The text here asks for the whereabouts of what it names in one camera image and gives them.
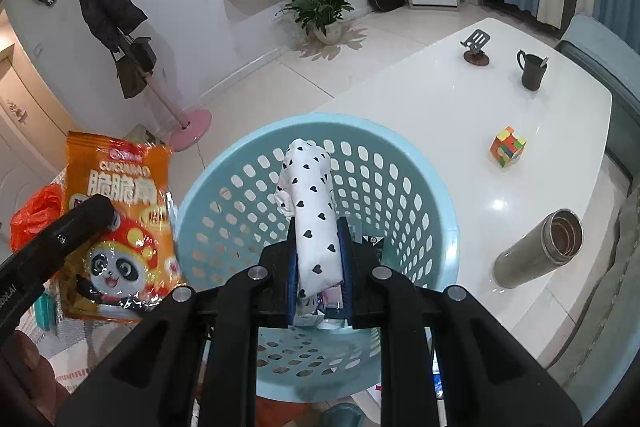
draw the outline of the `panda cartoon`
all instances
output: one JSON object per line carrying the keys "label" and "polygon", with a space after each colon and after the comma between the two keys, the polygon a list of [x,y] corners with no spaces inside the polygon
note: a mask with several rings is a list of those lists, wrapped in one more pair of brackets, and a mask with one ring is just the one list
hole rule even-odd
{"label": "panda cartoon", "polygon": [[115,213],[108,231],[87,252],[85,272],[76,275],[78,293],[114,319],[134,319],[145,312],[158,268],[156,240],[137,221]]}

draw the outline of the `black coat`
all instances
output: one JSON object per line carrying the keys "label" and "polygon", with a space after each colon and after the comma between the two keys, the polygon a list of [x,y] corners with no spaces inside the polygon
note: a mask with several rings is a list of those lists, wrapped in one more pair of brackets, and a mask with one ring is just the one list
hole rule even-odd
{"label": "black coat", "polygon": [[120,47],[120,34],[129,35],[146,20],[131,0],[80,0],[84,21],[91,33],[113,53]]}

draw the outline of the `table top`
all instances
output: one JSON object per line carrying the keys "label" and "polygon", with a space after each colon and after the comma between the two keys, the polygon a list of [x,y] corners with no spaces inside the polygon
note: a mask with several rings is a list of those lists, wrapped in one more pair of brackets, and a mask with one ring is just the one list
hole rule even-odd
{"label": "table top", "polygon": [[[464,41],[491,35],[481,68],[464,61]],[[520,82],[516,54],[549,57],[537,92]],[[505,290],[495,258],[547,214],[572,209],[582,219],[609,129],[611,95],[591,75],[543,42],[487,18],[380,71],[318,108],[367,118],[398,132],[446,183],[460,227],[458,283],[507,329],[522,318],[550,274]],[[501,168],[489,148],[505,127],[526,139],[521,158]]]}

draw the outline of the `silver bolt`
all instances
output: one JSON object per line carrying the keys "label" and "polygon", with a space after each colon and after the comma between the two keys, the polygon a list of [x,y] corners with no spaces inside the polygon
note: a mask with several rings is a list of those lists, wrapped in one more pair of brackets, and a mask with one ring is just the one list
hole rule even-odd
{"label": "silver bolt", "polygon": [[389,270],[386,266],[376,266],[373,270],[371,270],[371,274],[376,279],[389,279],[391,277],[391,270]]}
{"label": "silver bolt", "polygon": [[191,288],[187,286],[178,286],[171,296],[176,302],[187,302],[191,298],[192,293]]}
{"label": "silver bolt", "polygon": [[447,295],[454,301],[463,301],[466,298],[466,290],[462,286],[452,286],[447,290]]}
{"label": "silver bolt", "polygon": [[259,265],[252,266],[247,272],[249,277],[251,277],[251,279],[253,279],[254,281],[259,281],[260,279],[264,279],[265,277],[267,277],[268,273],[269,272],[264,266],[259,266]]}

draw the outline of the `red plastic bag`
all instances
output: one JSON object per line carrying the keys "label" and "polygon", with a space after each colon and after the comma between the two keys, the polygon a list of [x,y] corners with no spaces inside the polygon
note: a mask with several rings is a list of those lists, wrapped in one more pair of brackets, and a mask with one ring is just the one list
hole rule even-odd
{"label": "red plastic bag", "polygon": [[41,188],[9,221],[11,250],[16,253],[60,217],[62,187],[52,183]]}

